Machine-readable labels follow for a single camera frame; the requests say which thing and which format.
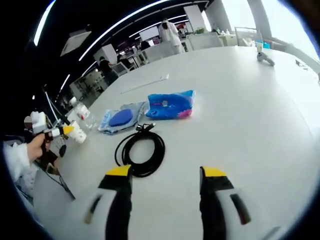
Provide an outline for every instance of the yellow nozzle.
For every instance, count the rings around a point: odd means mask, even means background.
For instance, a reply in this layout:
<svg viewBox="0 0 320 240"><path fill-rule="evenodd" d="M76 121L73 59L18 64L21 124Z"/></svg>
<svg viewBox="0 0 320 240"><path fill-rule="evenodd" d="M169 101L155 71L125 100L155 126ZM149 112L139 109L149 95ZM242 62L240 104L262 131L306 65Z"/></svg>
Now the yellow nozzle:
<svg viewBox="0 0 320 240"><path fill-rule="evenodd" d="M75 129L74 126L63 126L62 128L63 128L64 135L69 134L70 132L72 132Z"/></svg>

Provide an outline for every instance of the blue sponge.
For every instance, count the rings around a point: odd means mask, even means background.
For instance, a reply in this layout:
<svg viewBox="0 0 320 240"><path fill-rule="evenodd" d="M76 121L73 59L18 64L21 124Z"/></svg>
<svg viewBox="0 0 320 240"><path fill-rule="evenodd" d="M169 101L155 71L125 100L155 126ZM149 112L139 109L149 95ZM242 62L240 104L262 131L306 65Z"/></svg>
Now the blue sponge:
<svg viewBox="0 0 320 240"><path fill-rule="evenodd" d="M117 112L109 121L110 127L122 126L133 118L131 109L123 109Z"/></svg>

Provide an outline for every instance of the coiled cable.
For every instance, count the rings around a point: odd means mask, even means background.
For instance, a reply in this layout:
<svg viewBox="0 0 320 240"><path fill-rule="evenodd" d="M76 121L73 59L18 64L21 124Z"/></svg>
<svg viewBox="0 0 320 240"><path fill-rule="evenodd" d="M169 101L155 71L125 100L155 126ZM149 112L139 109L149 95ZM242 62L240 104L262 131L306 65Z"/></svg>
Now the coiled cable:
<svg viewBox="0 0 320 240"><path fill-rule="evenodd" d="M161 165L165 152L165 142L158 134L151 132L150 130L155 126L155 123L152 124L143 124L138 125L136 130L138 132L133 133L125 137L116 147L114 152L114 160L118 166L121 166L117 159L117 152L119 147L123 144L124 141L128 140L122 149L121 160L124 165L131 165L132 174L138 178L144 178L153 174ZM135 163L130 158L130 150L133 145L139 140L150 139L154 143L154 152L149 160L143 163Z"/></svg>

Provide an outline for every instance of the hand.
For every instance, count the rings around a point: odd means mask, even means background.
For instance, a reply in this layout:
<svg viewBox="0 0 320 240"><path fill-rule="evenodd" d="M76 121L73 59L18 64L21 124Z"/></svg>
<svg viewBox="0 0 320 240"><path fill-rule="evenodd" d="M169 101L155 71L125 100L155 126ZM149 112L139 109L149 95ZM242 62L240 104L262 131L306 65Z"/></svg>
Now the hand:
<svg viewBox="0 0 320 240"><path fill-rule="evenodd" d="M43 154L42 144L45 141L45 134L39 134L30 143L26 145L26 150L28 153L29 161L32 163L37 158L41 157Z"/></svg>

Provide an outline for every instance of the white device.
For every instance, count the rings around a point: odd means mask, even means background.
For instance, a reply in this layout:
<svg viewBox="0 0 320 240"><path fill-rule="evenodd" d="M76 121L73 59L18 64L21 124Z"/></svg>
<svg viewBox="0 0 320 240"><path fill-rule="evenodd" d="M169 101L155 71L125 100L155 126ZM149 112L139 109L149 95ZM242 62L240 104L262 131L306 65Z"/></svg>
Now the white device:
<svg viewBox="0 0 320 240"><path fill-rule="evenodd" d="M38 134L43 132L47 129L47 117L46 114L38 111L33 111L30 114L31 121L32 121L32 130L34 134Z"/></svg>

